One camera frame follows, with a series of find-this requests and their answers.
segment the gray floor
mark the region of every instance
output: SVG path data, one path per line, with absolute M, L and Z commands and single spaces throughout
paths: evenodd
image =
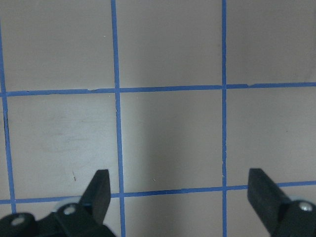
M 0 216 L 41 218 L 107 168 L 118 236 L 268 237 L 249 168 L 316 200 L 304 183 L 315 12 L 314 0 L 0 0 Z

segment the beige floor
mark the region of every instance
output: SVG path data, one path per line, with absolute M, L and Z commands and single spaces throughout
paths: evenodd
M 251 167 L 316 200 L 316 2 L 223 3 L 0 0 L 0 216 L 42 218 L 104 168 L 122 237 L 268 237 Z

